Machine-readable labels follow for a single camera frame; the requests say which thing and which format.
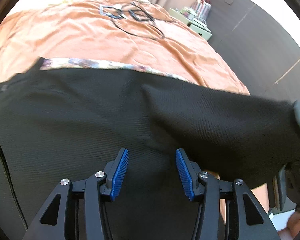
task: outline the black fabric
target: black fabric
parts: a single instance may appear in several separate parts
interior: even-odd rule
[[[0,90],[0,145],[28,224],[61,179],[85,179],[126,147],[126,177],[107,204],[114,240],[185,240],[198,205],[184,196],[177,148],[202,169],[254,188],[300,159],[300,129],[288,102],[132,70],[37,65]]]
[[[22,225],[17,207],[0,161],[0,227],[9,239],[21,239],[26,229]]]

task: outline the black gripper frame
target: black gripper frame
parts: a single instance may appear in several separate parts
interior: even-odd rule
[[[225,240],[280,240],[264,208],[243,180],[223,181],[202,173],[183,149],[179,151],[192,179],[193,202],[199,202],[191,240],[220,239],[220,199],[226,200]]]
[[[105,201],[111,201],[107,186],[112,185],[115,166],[125,150],[122,148],[116,160],[107,163],[102,177],[93,174],[80,181],[59,182],[32,220],[23,240],[79,240],[79,199],[85,200],[86,239],[112,240],[105,207]]]

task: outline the gray object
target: gray object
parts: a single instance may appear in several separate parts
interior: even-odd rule
[[[209,4],[207,2],[204,2],[203,9],[200,13],[200,18],[199,19],[206,21],[208,15],[209,15],[210,9],[211,9],[211,4]]]
[[[200,177],[202,178],[207,178],[208,177],[208,173],[205,171],[200,172]]]
[[[96,174],[95,174],[95,176],[97,178],[102,178],[104,175],[105,175],[105,173],[103,171],[97,171]]]
[[[61,185],[67,185],[69,183],[69,179],[62,179],[61,181],[60,181],[60,184]]]
[[[243,185],[243,180],[242,179],[235,179],[235,183],[239,186]]]

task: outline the black cable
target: black cable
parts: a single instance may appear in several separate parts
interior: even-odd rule
[[[133,6],[137,7],[138,9],[137,10],[132,10],[132,9],[122,10],[123,7],[129,6],[129,5],[133,5]],[[152,22],[152,24],[149,24],[148,26],[151,26],[151,27],[153,27],[154,29],[157,30],[157,33],[161,36],[159,39],[165,39],[164,33],[158,27],[155,26],[155,20],[156,19],[152,15],[150,15],[146,10],[144,10],[140,6],[136,5],[135,2],[131,2],[130,4],[123,5],[122,9],[121,10],[123,12],[128,12],[131,15],[131,17],[134,18],[137,22],[143,22],[143,21],[150,21],[150,22]],[[137,11],[142,12],[143,15],[135,13]],[[133,14],[139,15],[139,16],[143,16],[143,17],[146,17],[146,18],[145,19],[137,19],[135,16],[133,16]],[[151,40],[154,40],[154,41],[158,40],[158,38],[146,37],[146,36],[141,36],[141,35],[137,35],[137,34],[128,32],[128,31],[124,30],[123,28],[121,28],[119,25],[117,25],[117,23],[114,21],[113,18],[111,18],[111,21],[112,21],[112,23],[114,24],[115,27],[117,27],[119,30],[122,30],[123,32],[125,32],[125,33],[127,33],[129,35],[132,35],[132,36],[135,36],[135,37],[140,37],[140,38],[145,38],[145,39],[151,39]]]
[[[128,32],[128,31],[122,29],[120,26],[118,26],[118,25],[114,22],[114,19],[111,18],[111,21],[113,22],[114,26],[116,26],[119,30],[124,31],[124,32],[127,33],[127,34],[130,34],[130,35],[136,36],[136,37],[140,37],[140,38],[151,39],[151,40],[154,40],[154,41],[157,41],[157,40],[158,40],[157,38],[146,37],[146,36],[141,36],[141,35],[137,35],[137,34],[130,33],[130,32]],[[159,34],[161,35],[160,39],[164,39],[164,38],[165,38],[164,33],[163,33],[158,27],[153,26],[153,25],[150,25],[150,24],[149,24],[149,26],[152,26],[152,27],[154,27],[156,30],[159,31]]]
[[[144,16],[144,15],[142,15],[142,14],[140,14],[140,13],[136,13],[136,12],[135,12],[135,15],[138,15],[138,16]],[[153,17],[153,19],[158,20],[158,21],[164,21],[164,22],[166,22],[166,23],[176,23],[176,22],[177,22],[177,21],[175,21],[175,20],[173,20],[173,19],[172,19],[172,21],[162,20],[162,19],[158,19],[158,18],[154,18],[154,17]]]
[[[8,181],[8,185],[9,185],[9,188],[10,188],[10,193],[12,195],[12,198],[13,198],[14,203],[16,205],[16,208],[18,210],[19,217],[21,219],[23,227],[25,228],[25,230],[27,230],[28,229],[28,224],[26,222],[26,218],[25,218],[25,216],[24,216],[24,214],[22,212],[22,209],[20,207],[20,204],[19,204],[16,192],[14,190],[12,179],[11,179],[11,175],[10,175],[10,171],[9,171],[9,167],[8,167],[8,164],[7,164],[7,160],[6,160],[5,156],[4,156],[4,153],[2,151],[1,145],[0,145],[0,162],[1,162],[1,165],[2,165],[2,168],[3,168],[3,171],[4,171],[5,175],[6,175],[6,179]]]

